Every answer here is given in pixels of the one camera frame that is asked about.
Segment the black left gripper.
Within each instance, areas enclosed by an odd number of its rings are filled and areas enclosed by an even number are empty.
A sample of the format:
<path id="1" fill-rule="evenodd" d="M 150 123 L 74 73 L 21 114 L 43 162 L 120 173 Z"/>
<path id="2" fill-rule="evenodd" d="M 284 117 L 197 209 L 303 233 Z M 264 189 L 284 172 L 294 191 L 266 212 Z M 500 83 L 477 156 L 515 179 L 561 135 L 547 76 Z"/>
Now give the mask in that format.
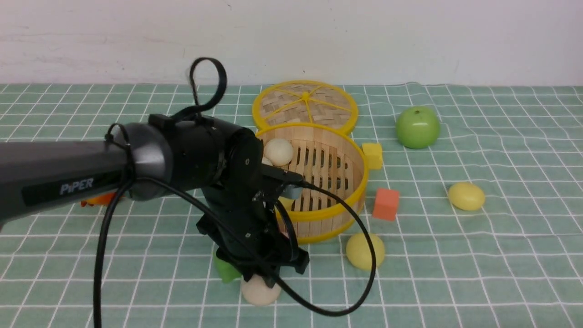
<path id="1" fill-rule="evenodd" d="M 268 288 L 278 285 L 271 274 L 290 267 L 302 275 L 310 262 L 283 214 L 290 242 L 280 235 L 278 199 L 260 191 L 264 143 L 246 128 L 197 128 L 196 145 L 205 160 L 210 185 L 202 193 L 213 216 L 204 215 L 196 225 L 219 247 L 217 256 L 230 263 L 244 282 L 258 277 Z"/>

